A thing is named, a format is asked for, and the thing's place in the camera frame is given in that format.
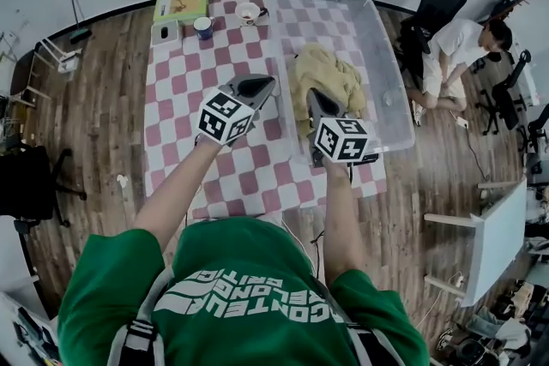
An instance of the backpack strap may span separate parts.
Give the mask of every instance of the backpack strap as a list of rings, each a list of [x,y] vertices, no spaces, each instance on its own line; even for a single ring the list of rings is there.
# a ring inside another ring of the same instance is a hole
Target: backpack strap
[[[107,366],[165,366],[164,342],[153,323],[154,305],[173,279],[171,267],[165,268],[154,280],[137,317],[123,325],[114,336]]]
[[[364,327],[354,323],[343,308],[335,301],[328,288],[314,276],[311,276],[318,286],[318,290],[328,305],[336,312],[347,326],[349,337],[353,342],[354,353],[360,366],[372,366],[371,359],[375,364],[386,366],[405,366],[401,357],[396,352],[389,339],[381,331]]]

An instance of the green t-shirt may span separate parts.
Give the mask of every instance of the green t-shirt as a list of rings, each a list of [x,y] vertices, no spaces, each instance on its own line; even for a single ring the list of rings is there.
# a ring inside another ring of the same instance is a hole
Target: green t-shirt
[[[115,333],[136,318],[163,268],[147,231],[91,236],[59,311],[63,365],[106,364]],[[357,364],[345,324],[279,227],[247,218],[192,225],[173,272],[152,315],[166,365]],[[353,321],[382,331],[406,365],[429,363],[395,291],[378,291],[352,270],[330,292]]]

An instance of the small mug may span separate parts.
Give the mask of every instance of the small mug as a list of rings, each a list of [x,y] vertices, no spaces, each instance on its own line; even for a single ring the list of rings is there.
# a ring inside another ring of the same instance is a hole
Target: small mug
[[[214,35],[214,17],[198,17],[192,26],[200,40],[211,39]]]
[[[245,2],[239,3],[234,12],[242,21],[243,27],[251,27],[256,24],[259,17],[268,14],[268,9],[259,8],[255,3],[252,2]]]

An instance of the black office chair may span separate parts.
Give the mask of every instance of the black office chair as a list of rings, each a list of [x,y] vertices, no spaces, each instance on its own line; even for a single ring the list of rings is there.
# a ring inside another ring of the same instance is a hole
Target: black office chair
[[[451,22],[467,0],[421,0],[418,11],[401,22],[400,48],[394,48],[401,71],[408,69],[417,88],[423,78],[422,52],[431,53],[427,42]]]
[[[0,169],[5,176],[0,179],[0,214],[16,218],[14,226],[21,234],[29,233],[30,228],[41,220],[51,219],[54,212],[59,224],[69,227],[70,222],[61,216],[56,192],[87,199],[85,192],[66,188],[57,182],[63,160],[72,152],[64,149],[51,171],[44,147],[29,147],[18,139],[7,145],[7,149],[15,147],[22,151],[0,156]]]
[[[512,99],[509,90],[518,81],[518,77],[524,70],[526,63],[530,63],[531,60],[532,56],[530,55],[530,52],[522,51],[519,61],[513,69],[511,75],[492,88],[492,98],[494,99],[494,104],[485,89],[480,91],[480,94],[486,96],[487,105],[478,102],[475,107],[486,110],[490,115],[490,118],[488,119],[488,126],[486,127],[486,130],[482,132],[484,136],[490,132],[492,125],[495,126],[492,133],[494,135],[499,133],[498,118],[505,121],[507,129],[513,129],[518,124],[517,112],[526,110],[526,104],[520,94],[518,95],[519,99]]]
[[[476,339],[464,339],[448,357],[449,364],[454,366],[493,366],[498,365],[498,358],[487,351]]]
[[[520,153],[524,152],[530,146],[534,148],[536,154],[540,152],[539,139],[544,138],[547,143],[547,134],[543,129],[547,121],[549,121],[549,104],[545,106],[535,121],[528,124],[528,131],[523,125],[517,129],[522,137],[522,145],[518,150]]]
[[[502,59],[501,54],[498,52],[488,52],[482,58],[479,58],[471,65],[471,73],[476,74],[479,70],[482,70],[486,67],[486,59],[490,60],[492,63],[499,63]]]

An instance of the yellow cloth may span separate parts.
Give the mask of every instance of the yellow cloth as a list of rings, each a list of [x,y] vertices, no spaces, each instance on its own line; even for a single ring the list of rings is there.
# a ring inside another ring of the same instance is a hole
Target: yellow cloth
[[[288,80],[293,115],[302,139],[311,133],[307,92],[312,87],[340,101],[356,117],[366,108],[360,73],[318,43],[303,46],[296,63],[288,70]]]

